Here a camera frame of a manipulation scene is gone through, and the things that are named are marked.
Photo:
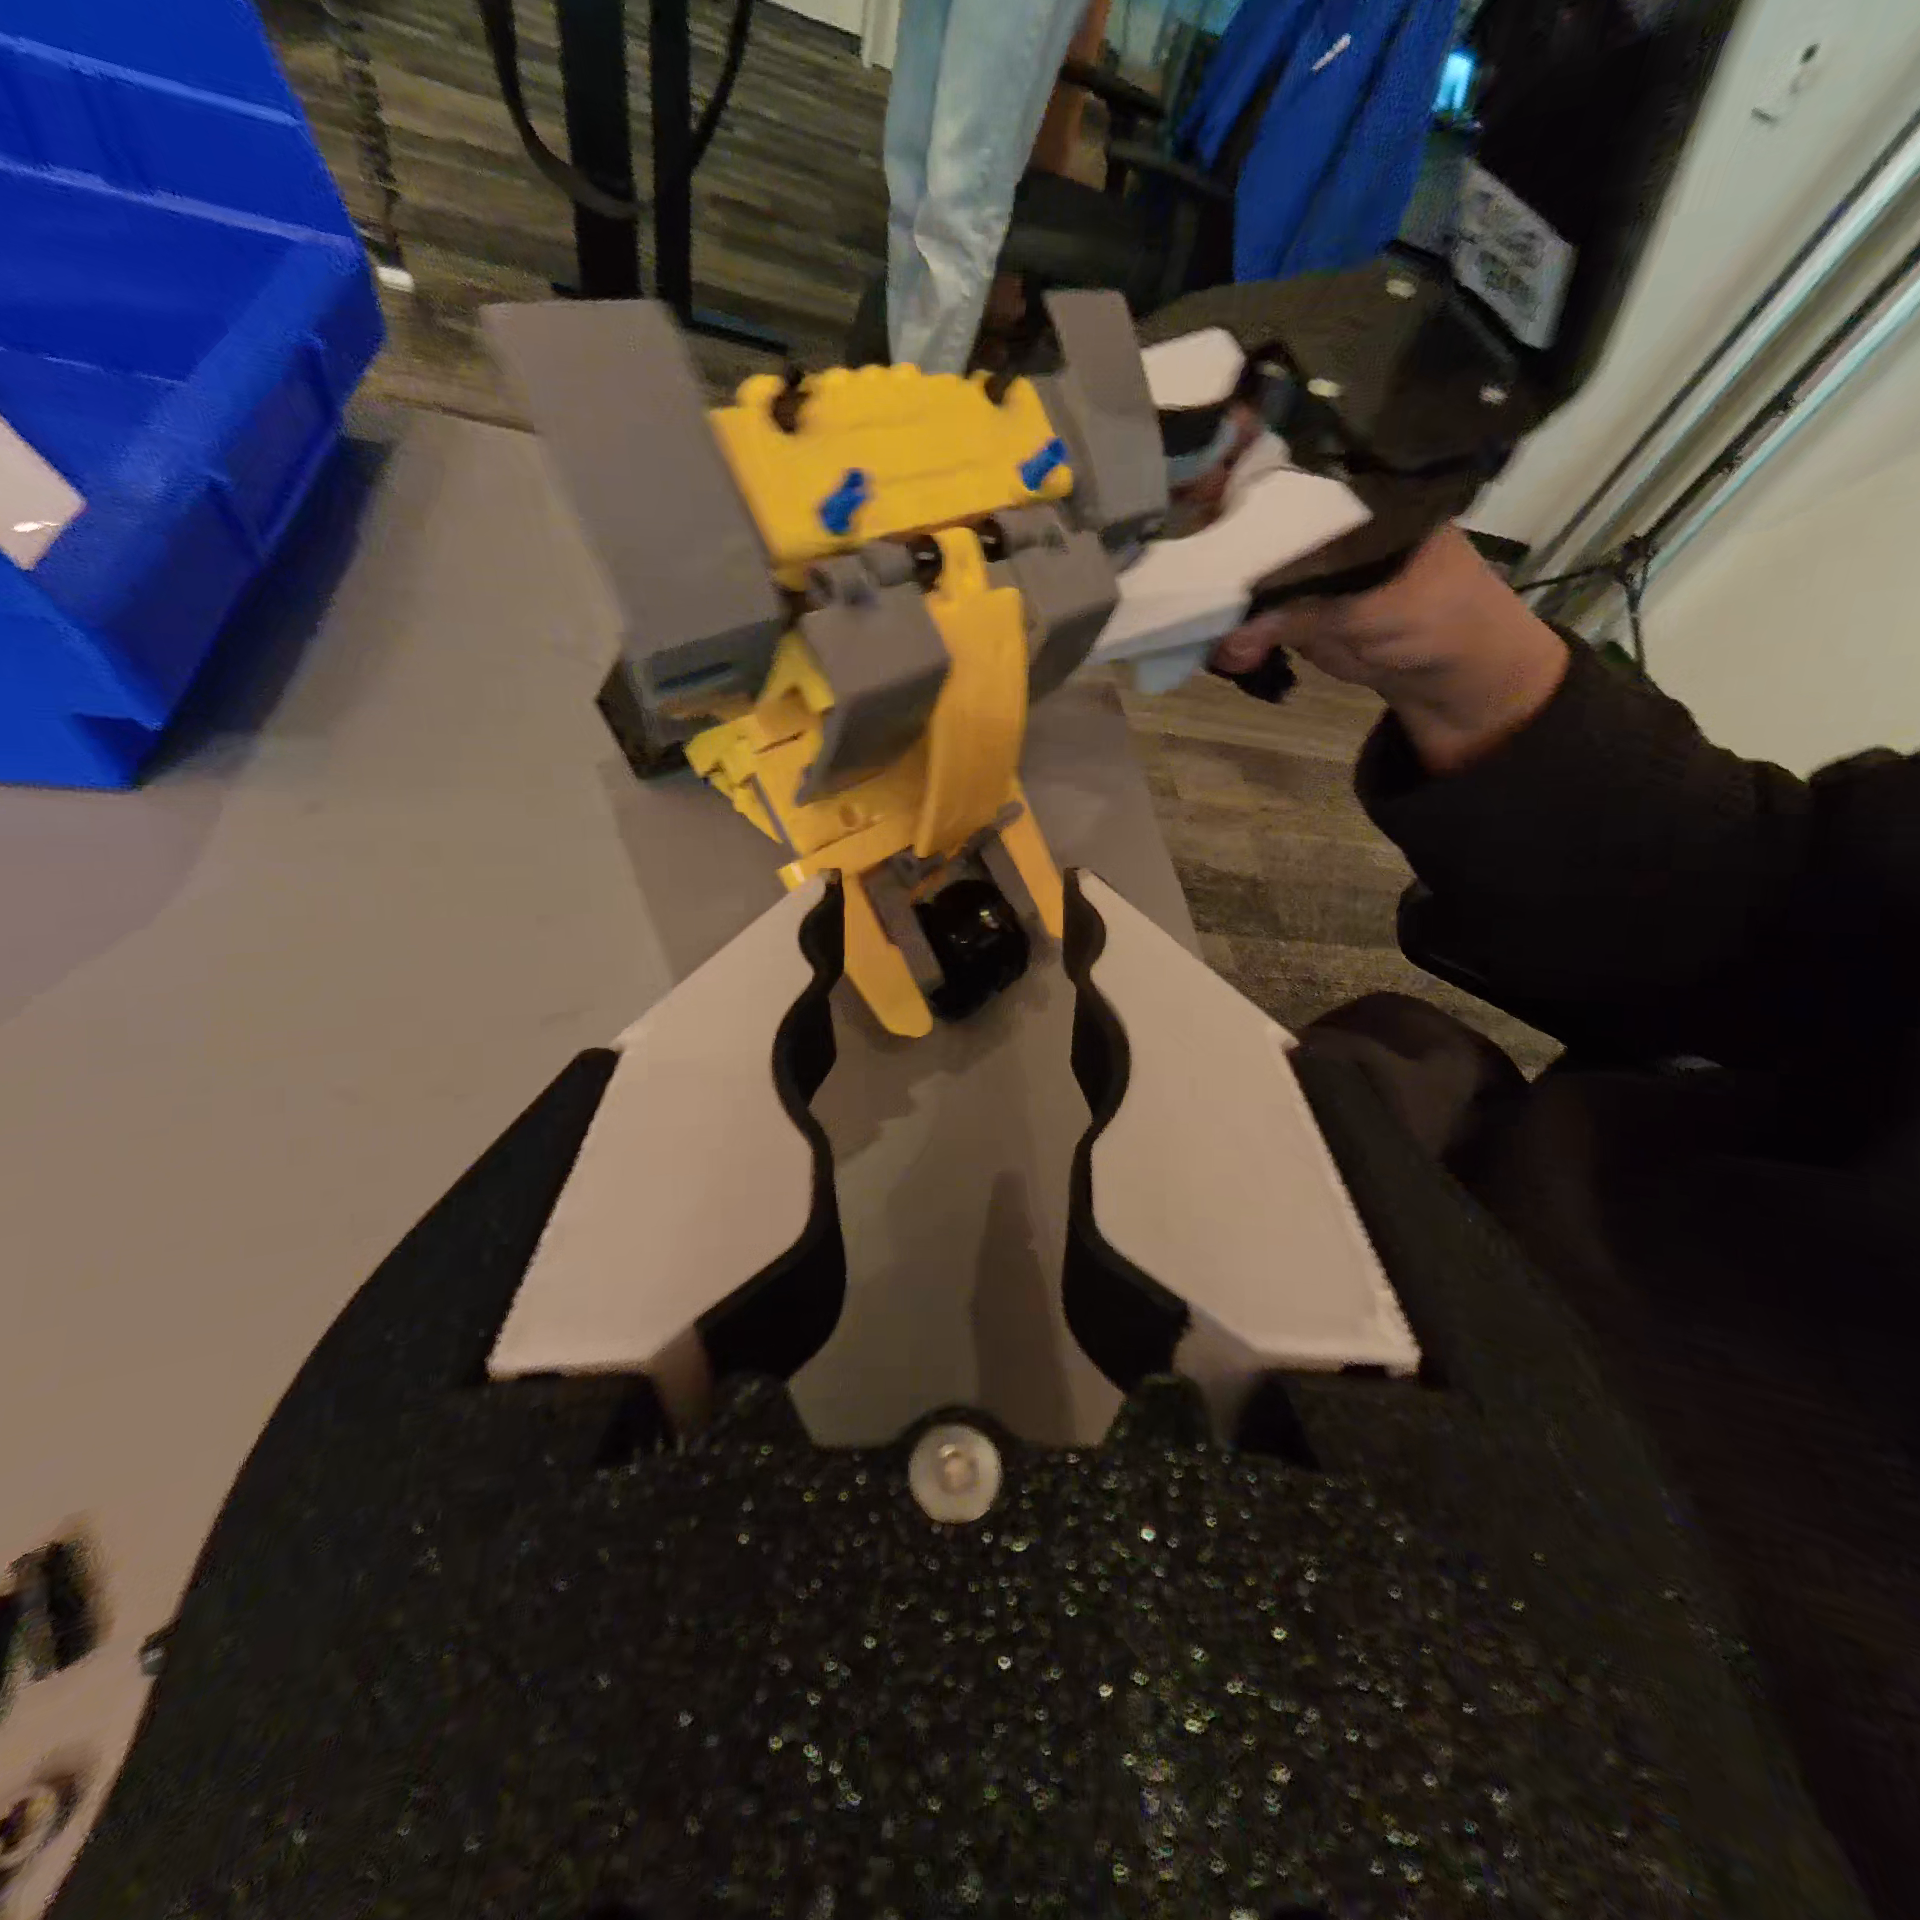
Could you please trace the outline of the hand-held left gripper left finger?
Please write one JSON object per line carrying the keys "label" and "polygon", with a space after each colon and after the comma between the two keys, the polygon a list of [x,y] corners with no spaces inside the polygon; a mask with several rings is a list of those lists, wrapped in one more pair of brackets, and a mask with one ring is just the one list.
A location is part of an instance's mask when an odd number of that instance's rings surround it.
{"label": "hand-held left gripper left finger", "polygon": [[647,1383],[708,1427],[731,1372],[788,1383],[849,1305],[835,1154],[843,883],[804,881],[634,1017],[489,1346],[489,1383]]}

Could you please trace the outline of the pile of brick parts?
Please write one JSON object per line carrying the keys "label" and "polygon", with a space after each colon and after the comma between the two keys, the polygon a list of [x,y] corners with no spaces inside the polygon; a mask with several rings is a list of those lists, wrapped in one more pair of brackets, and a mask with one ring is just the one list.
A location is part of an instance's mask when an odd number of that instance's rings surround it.
{"label": "pile of brick parts", "polygon": [[0,1903],[29,1914],[74,1860],[152,1697],[152,1643],[109,1612],[93,1543],[42,1543],[0,1601]]}

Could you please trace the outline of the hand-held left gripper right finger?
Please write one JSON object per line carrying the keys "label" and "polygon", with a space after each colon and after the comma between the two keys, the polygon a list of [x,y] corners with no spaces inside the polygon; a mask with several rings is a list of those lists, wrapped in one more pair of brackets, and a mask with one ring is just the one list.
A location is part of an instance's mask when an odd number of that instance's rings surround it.
{"label": "hand-held left gripper right finger", "polygon": [[1191,1383],[1209,1427],[1248,1427],[1298,1372],[1416,1383],[1298,1036],[1086,867],[1066,873],[1062,965],[1086,1098],[1062,1310],[1097,1383]]}

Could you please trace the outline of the blue plastic bin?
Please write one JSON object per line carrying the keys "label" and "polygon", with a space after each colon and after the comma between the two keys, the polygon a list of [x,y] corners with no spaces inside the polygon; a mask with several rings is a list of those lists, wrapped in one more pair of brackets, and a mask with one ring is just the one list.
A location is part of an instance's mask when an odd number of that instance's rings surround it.
{"label": "blue plastic bin", "polygon": [[247,0],[0,9],[0,410],[85,511],[0,584],[0,780],[129,789],[385,345]]}

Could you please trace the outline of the person's right forearm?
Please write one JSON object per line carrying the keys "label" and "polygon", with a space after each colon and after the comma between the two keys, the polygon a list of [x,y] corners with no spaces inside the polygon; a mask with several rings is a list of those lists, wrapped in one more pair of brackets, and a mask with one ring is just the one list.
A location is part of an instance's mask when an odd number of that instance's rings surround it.
{"label": "person's right forearm", "polygon": [[1353,796],[1426,883],[1429,949],[1559,1048],[1916,1081],[1916,759],[1789,776],[1574,644],[1546,709],[1467,772],[1382,717]]}

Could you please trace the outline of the black desk leg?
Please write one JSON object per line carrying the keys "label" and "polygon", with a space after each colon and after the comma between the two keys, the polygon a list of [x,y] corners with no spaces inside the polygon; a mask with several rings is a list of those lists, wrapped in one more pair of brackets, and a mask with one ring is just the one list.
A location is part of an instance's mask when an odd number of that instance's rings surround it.
{"label": "black desk leg", "polygon": [[647,200],[634,186],[632,127],[632,9],[622,0],[559,0],[559,90],[563,90],[563,154],[606,193],[632,200],[632,221],[574,208],[574,289],[584,299],[632,299],[655,289],[679,322],[693,322],[693,25],[687,0],[639,9],[647,48]]}

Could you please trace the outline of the blue jacket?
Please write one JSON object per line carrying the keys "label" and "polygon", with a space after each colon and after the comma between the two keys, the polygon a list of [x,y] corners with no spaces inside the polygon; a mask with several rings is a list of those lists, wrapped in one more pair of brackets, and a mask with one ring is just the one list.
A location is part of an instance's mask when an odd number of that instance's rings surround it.
{"label": "blue jacket", "polygon": [[1397,240],[1454,45],[1454,0],[1248,0],[1225,18],[1173,154],[1234,193],[1234,284],[1353,270]]}

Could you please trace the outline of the white paper slip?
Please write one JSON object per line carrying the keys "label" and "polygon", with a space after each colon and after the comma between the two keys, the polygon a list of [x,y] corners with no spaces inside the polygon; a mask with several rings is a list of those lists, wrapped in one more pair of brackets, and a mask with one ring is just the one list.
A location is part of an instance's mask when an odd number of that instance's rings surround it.
{"label": "white paper slip", "polygon": [[74,481],[62,481],[62,467],[14,426],[0,426],[0,549],[29,568],[74,511]]}

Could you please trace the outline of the person's right hand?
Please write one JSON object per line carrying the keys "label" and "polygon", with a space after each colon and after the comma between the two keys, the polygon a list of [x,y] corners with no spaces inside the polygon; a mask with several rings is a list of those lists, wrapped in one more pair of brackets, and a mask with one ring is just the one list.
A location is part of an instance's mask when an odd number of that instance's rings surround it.
{"label": "person's right hand", "polygon": [[1212,644],[1221,673],[1304,656],[1330,681],[1382,696],[1411,759],[1454,776],[1534,722],[1574,650],[1445,518],[1385,584],[1283,594]]}

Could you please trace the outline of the yellow brick vehicle model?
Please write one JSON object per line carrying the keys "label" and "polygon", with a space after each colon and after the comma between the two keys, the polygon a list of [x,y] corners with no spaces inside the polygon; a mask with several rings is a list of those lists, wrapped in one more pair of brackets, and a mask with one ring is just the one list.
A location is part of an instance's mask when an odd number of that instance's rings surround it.
{"label": "yellow brick vehicle model", "polygon": [[1023,789],[1163,531],[1163,414],[1125,293],[1044,293],[1062,371],[756,371],[708,407],[667,299],[497,299],[622,650],[599,714],[835,881],[849,984],[927,1042],[1023,984],[1066,881]]}

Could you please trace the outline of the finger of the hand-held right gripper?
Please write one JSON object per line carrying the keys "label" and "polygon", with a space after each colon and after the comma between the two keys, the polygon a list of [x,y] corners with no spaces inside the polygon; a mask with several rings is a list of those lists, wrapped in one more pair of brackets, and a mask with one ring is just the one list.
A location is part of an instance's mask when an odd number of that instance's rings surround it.
{"label": "finger of the hand-held right gripper", "polygon": [[1221,634],[1251,618],[1251,593],[1361,531],[1377,511],[1338,476],[1251,476],[1180,538],[1151,538],[1118,577],[1118,609],[1089,644],[1089,670],[1125,670],[1135,696],[1196,681]]}
{"label": "finger of the hand-held right gripper", "polygon": [[1225,329],[1142,345],[1170,486],[1234,467],[1256,437],[1251,359]]}

